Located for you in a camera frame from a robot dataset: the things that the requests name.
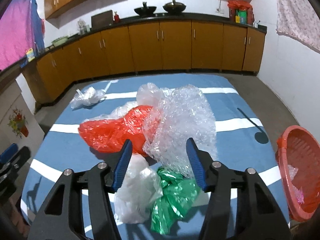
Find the pink plastic bag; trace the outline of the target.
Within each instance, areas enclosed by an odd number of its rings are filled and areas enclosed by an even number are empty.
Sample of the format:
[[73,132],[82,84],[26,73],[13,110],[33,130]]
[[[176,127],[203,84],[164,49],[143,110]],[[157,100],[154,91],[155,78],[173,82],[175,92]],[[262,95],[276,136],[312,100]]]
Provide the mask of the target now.
[[292,188],[298,204],[299,205],[304,204],[304,193],[303,193],[302,187],[297,188],[295,187],[295,185],[292,185]]

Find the white plastic bag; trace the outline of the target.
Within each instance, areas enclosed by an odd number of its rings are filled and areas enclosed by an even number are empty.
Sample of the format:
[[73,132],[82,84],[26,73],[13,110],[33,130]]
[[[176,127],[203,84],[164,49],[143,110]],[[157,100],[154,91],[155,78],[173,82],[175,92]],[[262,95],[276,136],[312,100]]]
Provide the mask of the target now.
[[131,156],[123,184],[114,195],[114,218],[125,224],[144,223],[163,196],[159,175],[140,154]]

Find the dark green plastic bag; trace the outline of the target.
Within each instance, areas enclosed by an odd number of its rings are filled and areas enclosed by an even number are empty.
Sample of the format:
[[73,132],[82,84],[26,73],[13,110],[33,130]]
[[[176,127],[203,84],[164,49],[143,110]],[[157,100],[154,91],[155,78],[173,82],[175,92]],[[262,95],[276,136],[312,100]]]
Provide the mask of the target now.
[[198,198],[200,187],[195,179],[185,178],[163,166],[158,168],[157,174],[163,196],[151,209],[151,230],[167,235],[176,221],[185,219]]

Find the orange plastic bag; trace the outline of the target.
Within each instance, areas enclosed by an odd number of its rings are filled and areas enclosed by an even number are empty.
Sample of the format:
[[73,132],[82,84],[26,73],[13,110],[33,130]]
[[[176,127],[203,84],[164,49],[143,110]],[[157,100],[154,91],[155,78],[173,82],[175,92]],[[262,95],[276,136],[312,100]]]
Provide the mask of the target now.
[[152,109],[152,106],[140,105],[118,119],[86,121],[80,124],[78,132],[89,147],[100,153],[118,152],[129,139],[132,152],[146,157],[143,151],[146,142],[143,125]]

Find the small clear plastic bag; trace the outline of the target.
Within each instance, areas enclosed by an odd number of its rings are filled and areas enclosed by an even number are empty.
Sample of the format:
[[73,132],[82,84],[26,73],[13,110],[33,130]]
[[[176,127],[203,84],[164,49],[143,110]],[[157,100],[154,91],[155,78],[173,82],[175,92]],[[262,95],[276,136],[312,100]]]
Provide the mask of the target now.
[[103,101],[105,94],[105,89],[95,89],[94,87],[89,87],[84,92],[77,89],[76,94],[70,102],[71,109],[96,105],[100,101]]

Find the clear bubble wrap sheet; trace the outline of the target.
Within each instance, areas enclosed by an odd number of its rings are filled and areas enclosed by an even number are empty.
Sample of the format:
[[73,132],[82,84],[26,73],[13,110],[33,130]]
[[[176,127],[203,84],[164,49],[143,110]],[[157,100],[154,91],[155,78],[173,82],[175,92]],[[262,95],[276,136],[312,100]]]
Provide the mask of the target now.
[[147,83],[139,87],[136,100],[139,105],[152,107],[142,127],[143,151],[151,158],[187,178],[194,176],[186,152],[189,138],[217,158],[216,119],[199,88],[158,88]]

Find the lower wooden kitchen cabinets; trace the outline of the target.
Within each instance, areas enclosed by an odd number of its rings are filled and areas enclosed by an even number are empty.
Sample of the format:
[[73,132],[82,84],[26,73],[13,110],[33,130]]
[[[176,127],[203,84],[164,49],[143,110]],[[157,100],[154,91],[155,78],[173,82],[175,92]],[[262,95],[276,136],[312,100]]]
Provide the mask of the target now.
[[107,76],[163,71],[258,73],[267,28],[200,14],[131,17],[76,37],[22,69],[39,105],[67,88]]

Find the blue music-note table cloth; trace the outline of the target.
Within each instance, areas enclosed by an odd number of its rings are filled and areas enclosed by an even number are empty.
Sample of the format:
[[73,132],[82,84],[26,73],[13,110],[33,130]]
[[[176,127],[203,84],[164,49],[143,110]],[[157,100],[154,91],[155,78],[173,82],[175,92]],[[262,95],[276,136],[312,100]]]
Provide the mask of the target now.
[[263,131],[263,124],[233,85],[226,78],[213,74],[166,74],[96,82],[94,88],[107,90],[105,101],[92,109],[72,110],[67,107],[63,111],[31,162],[21,200],[25,219],[29,222],[34,220],[47,194],[65,169],[85,171],[98,163],[98,158],[78,135],[79,124],[87,118],[109,114],[116,107],[133,101],[139,87],[149,82],[160,88],[174,89],[185,85],[198,87],[207,98],[217,120],[219,159],[235,170],[255,168],[284,216],[289,215],[271,143],[259,143],[254,137]]

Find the red plastic basket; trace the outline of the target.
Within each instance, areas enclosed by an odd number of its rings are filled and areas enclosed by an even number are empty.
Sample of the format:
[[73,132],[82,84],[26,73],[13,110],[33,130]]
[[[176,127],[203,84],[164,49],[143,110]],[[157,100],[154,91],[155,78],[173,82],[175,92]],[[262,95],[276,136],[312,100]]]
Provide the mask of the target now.
[[[290,126],[277,140],[276,161],[290,218],[309,220],[319,206],[319,143],[301,126]],[[304,204],[299,205],[292,185],[302,187]]]

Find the yellow detergent bottle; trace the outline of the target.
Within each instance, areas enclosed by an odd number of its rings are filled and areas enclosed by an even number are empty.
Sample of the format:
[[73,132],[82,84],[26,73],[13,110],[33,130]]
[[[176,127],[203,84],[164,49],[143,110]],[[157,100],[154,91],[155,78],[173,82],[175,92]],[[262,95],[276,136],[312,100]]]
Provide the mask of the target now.
[[26,54],[26,57],[27,57],[28,62],[31,62],[31,61],[33,61],[33,59],[35,59],[35,53],[34,53],[33,48],[29,48],[29,49],[26,51],[25,54]]

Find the green bowl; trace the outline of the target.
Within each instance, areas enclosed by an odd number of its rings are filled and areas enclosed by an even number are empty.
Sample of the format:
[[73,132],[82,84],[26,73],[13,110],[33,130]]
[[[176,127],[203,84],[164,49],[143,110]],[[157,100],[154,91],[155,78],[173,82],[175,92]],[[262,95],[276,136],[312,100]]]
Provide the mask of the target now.
[[68,36],[59,37],[52,41],[52,45],[54,47],[58,47],[68,41]]

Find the red bottle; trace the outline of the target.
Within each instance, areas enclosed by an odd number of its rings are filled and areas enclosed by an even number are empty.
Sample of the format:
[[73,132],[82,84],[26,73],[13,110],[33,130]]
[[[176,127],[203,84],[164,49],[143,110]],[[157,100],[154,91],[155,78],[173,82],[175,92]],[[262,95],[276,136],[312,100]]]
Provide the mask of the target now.
[[117,12],[115,11],[114,12],[114,23],[119,23],[120,22],[120,17],[119,15],[117,14]]

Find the pink floral hanging cloth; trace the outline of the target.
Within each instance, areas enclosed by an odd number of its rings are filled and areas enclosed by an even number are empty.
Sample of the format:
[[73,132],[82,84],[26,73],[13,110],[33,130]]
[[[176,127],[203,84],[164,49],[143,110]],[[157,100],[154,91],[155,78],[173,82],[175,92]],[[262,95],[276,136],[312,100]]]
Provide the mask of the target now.
[[277,0],[277,33],[319,52],[319,17],[308,0]]

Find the black wok with utensil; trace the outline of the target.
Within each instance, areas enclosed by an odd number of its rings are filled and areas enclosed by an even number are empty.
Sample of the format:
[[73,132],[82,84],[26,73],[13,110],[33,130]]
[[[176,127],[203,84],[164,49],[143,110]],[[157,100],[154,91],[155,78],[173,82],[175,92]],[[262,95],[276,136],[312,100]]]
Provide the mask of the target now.
[[147,2],[143,2],[143,6],[135,8],[134,12],[138,14],[140,17],[152,17],[156,9],[156,6],[148,6]]

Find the black wok with lid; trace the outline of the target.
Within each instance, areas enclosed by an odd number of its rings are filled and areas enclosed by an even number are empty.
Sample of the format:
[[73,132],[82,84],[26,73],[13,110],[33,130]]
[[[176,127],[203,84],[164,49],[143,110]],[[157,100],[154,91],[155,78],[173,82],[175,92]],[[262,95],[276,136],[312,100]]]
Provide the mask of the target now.
[[176,0],[172,0],[163,5],[163,9],[171,15],[179,15],[185,11],[186,5],[181,2],[176,2]]

